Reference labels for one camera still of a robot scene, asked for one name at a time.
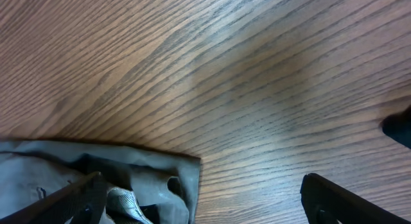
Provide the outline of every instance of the wooden surface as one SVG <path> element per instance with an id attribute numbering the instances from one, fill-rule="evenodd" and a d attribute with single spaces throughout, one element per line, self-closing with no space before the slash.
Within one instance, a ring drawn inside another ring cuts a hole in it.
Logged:
<path id="1" fill-rule="evenodd" d="M 0 0 L 0 136 L 202 157 L 198 223 L 307 223 L 316 172 L 411 220 L 411 0 Z"/>

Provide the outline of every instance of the dark gray fabric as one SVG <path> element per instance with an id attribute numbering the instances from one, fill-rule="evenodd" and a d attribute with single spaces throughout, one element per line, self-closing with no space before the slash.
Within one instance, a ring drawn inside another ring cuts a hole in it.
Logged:
<path id="1" fill-rule="evenodd" d="M 158 206 L 161 223 L 194 223 L 200 159 L 127 146 L 56 141 L 4 141 L 1 152 L 41 157 L 81 171 L 101 171 L 116 186 L 132 189 L 139 205 Z"/>

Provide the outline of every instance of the brown wood grain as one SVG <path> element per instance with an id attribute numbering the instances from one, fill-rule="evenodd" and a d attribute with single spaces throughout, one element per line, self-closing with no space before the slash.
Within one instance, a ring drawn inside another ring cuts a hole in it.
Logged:
<path id="1" fill-rule="evenodd" d="M 307 223 L 318 173 L 411 220 L 411 0 L 0 0 L 0 136 L 202 158 L 198 223 Z"/>

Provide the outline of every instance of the crumpled cloth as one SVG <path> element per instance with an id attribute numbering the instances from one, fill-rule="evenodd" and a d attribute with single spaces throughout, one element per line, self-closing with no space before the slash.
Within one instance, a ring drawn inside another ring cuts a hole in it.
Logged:
<path id="1" fill-rule="evenodd" d="M 0 218 L 85 174 L 100 171 L 112 185 L 107 193 L 107 212 L 124 214 L 103 215 L 100 223 L 151 223 L 154 220 L 153 223 L 186 224 L 195 220 L 200 176 L 198 158 L 127 146 L 3 141 L 0 142 L 0 170 Z"/>

